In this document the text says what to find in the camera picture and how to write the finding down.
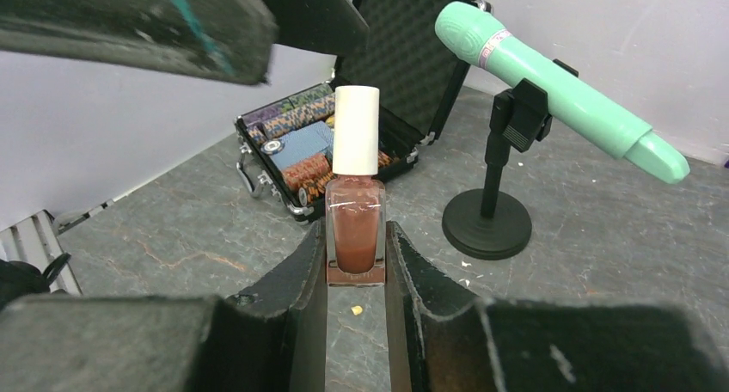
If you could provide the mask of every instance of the microphone head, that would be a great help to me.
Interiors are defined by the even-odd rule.
[[[481,49],[504,29],[493,15],[467,3],[449,3],[435,21],[435,34],[461,60],[478,66]]]

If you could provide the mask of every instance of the white wall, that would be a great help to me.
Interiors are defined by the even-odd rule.
[[[684,154],[729,158],[729,0],[487,0],[519,39],[650,122]],[[466,84],[505,86],[473,69]]]
[[[236,115],[326,80],[333,64],[276,46],[273,85],[249,88],[0,52],[0,230],[127,193],[231,134]]]

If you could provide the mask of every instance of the bottle base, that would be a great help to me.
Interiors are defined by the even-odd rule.
[[[372,287],[384,286],[385,284],[385,261],[379,259],[369,272],[351,274],[342,272],[337,267],[337,260],[329,260],[327,263],[327,285],[329,286],[350,286],[350,287]]]

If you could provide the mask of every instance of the gray floor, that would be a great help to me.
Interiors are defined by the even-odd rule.
[[[416,247],[485,297],[680,303],[729,358],[729,170],[690,162],[690,177],[666,186],[555,123],[504,172],[502,189],[532,215],[529,247],[510,260],[471,260],[444,239],[440,215],[482,184],[490,104],[464,89],[440,140],[388,184],[389,218]],[[236,153],[226,138],[63,234],[84,292],[227,296],[284,259],[305,229],[278,201],[248,196]],[[327,390],[389,390],[381,289],[331,290],[328,343]]]

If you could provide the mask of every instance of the white bottle cap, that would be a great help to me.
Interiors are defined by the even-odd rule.
[[[347,85],[337,87],[334,104],[336,175],[376,175],[380,90]]]

